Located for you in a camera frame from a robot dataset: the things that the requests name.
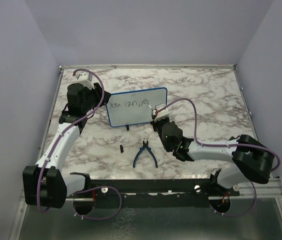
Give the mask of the blue framed whiteboard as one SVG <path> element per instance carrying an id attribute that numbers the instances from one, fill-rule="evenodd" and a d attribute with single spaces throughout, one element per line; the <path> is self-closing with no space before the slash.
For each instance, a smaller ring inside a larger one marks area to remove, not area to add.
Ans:
<path id="1" fill-rule="evenodd" d="M 145 124 L 152 120 L 148 104 L 154 108 L 167 103 L 165 87 L 113 93 L 106 105 L 111 127 Z"/>

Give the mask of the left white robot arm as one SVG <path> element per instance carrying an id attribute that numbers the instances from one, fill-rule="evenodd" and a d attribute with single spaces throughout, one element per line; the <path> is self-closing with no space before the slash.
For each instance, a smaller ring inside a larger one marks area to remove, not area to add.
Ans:
<path id="1" fill-rule="evenodd" d="M 87 118 L 108 103 L 111 94 L 101 83 L 83 85 L 81 82 L 67 87 L 67 104 L 59 118 L 57 132 L 46 152 L 33 166 L 22 173 L 24 197 L 27 205 L 39 209 L 61 208 L 71 194 L 86 197 L 91 184 L 85 173 L 63 176 L 62 168 L 74 142 L 81 135 Z"/>

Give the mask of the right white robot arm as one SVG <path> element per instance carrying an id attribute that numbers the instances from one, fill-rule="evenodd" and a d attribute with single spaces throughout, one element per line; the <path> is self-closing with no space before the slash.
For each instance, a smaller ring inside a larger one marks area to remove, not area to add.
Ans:
<path id="1" fill-rule="evenodd" d="M 211 176 L 210 189 L 221 196 L 228 189 L 248 181 L 257 184 L 269 182 L 274 154 L 260 142 L 243 134 L 225 142 L 197 143 L 183 136 L 183 131 L 168 118 L 151 121 L 164 149 L 182 162 L 200 160 L 232 163 L 227 169 L 219 169 Z"/>

